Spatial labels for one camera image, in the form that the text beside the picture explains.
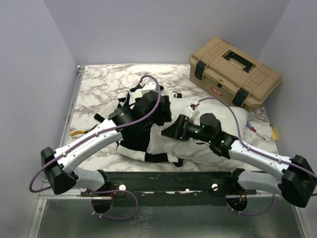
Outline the black and white checkered pillowcase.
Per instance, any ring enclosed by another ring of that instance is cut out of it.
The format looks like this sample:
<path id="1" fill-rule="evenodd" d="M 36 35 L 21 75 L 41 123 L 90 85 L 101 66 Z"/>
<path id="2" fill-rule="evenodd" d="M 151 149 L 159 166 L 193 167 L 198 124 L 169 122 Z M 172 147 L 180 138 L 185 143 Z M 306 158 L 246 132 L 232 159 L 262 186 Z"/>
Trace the black and white checkered pillowcase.
<path id="1" fill-rule="evenodd" d="M 154 83 L 139 84 L 130 89 L 125 97 L 118 99 L 117 108 L 133 109 L 142 95 L 151 91 Z M 169 155 L 164 147 L 161 131 L 163 124 L 149 123 L 144 120 L 144 127 L 140 128 L 135 125 L 125 128 L 127 132 L 122 140 L 117 142 L 117 153 L 134 160 L 150 163 L 173 163 L 176 167 L 183 166 L 183 160 Z"/>

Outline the white pillow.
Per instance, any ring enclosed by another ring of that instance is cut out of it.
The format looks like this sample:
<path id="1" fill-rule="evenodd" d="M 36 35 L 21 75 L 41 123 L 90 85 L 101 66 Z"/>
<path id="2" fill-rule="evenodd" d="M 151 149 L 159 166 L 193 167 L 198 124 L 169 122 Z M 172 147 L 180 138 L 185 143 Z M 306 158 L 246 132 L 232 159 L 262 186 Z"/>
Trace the white pillow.
<path id="1" fill-rule="evenodd" d="M 165 123 L 163 128 L 166 129 L 172 125 L 180 114 L 189 116 L 188 105 L 195 100 L 190 98 L 174 98 L 170 103 L 172 122 Z M 200 114 L 195 119 L 195 124 L 199 124 L 200 117 L 205 113 L 212 113 L 221 122 L 222 130 L 237 136 L 237 130 L 243 135 L 249 112 L 240 107 L 227 108 L 216 100 L 205 100 L 199 106 Z M 184 160 L 192 160 L 207 170 L 231 170 L 243 165 L 242 162 L 230 160 L 214 154 L 206 145 L 199 145 L 197 140 L 189 141 L 174 140 L 163 137 L 164 147 L 168 155 L 172 155 Z"/>

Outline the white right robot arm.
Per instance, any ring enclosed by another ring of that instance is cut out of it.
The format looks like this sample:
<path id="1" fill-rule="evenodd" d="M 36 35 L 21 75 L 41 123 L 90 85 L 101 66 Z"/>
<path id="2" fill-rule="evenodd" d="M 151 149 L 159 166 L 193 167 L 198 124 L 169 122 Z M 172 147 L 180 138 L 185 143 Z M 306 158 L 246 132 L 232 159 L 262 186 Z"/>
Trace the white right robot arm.
<path id="1" fill-rule="evenodd" d="M 290 158 L 248 145 L 241 138 L 224 132 L 221 122 L 212 113 L 203 114 L 199 125 L 188 116 L 179 115 L 161 134 L 175 140 L 206 142 L 214 154 L 261 170 L 242 171 L 238 177 L 230 179 L 227 187 L 231 193 L 238 194 L 244 189 L 268 191 L 294 206 L 305 208 L 317 186 L 317 177 L 304 157 Z"/>

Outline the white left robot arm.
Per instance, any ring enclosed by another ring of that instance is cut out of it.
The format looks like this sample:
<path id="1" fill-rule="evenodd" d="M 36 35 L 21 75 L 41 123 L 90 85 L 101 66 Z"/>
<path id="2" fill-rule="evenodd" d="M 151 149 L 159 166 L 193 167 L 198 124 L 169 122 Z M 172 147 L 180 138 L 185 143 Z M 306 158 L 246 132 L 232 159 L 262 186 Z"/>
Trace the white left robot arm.
<path id="1" fill-rule="evenodd" d="M 170 100 L 150 91 L 137 99 L 132 107 L 118 107 L 96 128 L 63 147 L 46 147 L 41 151 L 44 174 L 55 195 L 75 187 L 93 190 L 97 195 L 109 191 L 109 183 L 101 171 L 79 168 L 86 159 L 112 143 L 119 148 L 148 152 L 151 130 L 171 122 Z"/>

